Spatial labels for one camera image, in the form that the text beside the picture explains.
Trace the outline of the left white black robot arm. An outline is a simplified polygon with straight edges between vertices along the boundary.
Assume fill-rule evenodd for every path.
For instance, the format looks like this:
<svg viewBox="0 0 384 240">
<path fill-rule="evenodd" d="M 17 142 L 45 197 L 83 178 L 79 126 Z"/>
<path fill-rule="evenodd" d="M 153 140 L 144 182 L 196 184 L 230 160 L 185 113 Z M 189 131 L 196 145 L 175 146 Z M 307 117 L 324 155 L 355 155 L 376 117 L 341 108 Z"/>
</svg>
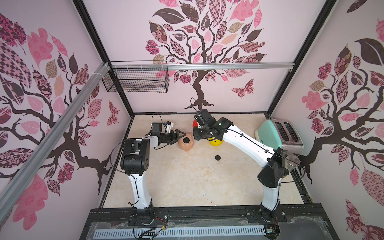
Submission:
<svg viewBox="0 0 384 240">
<path fill-rule="evenodd" d="M 150 166 L 150 150 L 160 144 L 171 146 L 187 134 L 180 130 L 162 133 L 149 131 L 143 138 L 128 138 L 121 141 L 123 152 L 120 160 L 120 170 L 128 176 L 133 189 L 134 200 L 129 205 L 135 217 L 154 218 L 155 208 L 147 188 L 146 171 Z"/>
</svg>

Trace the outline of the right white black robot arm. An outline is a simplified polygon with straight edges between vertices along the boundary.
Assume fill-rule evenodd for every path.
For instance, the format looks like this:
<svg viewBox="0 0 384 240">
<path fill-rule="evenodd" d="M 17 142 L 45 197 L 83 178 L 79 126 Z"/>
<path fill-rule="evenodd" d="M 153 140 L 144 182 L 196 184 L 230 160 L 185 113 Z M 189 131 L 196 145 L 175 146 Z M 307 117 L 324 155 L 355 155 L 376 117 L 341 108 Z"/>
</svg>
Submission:
<svg viewBox="0 0 384 240">
<path fill-rule="evenodd" d="M 282 148 L 275 150 L 260 143 L 226 118 L 216 120 L 206 109 L 197 112 L 194 119 L 198 124 L 193 127 L 196 141 L 224 141 L 240 149 L 262 167 L 258 174 L 258 180 L 263 185 L 261 210 L 272 214 L 280 203 L 282 180 L 300 165 L 299 158 Z"/>
</svg>

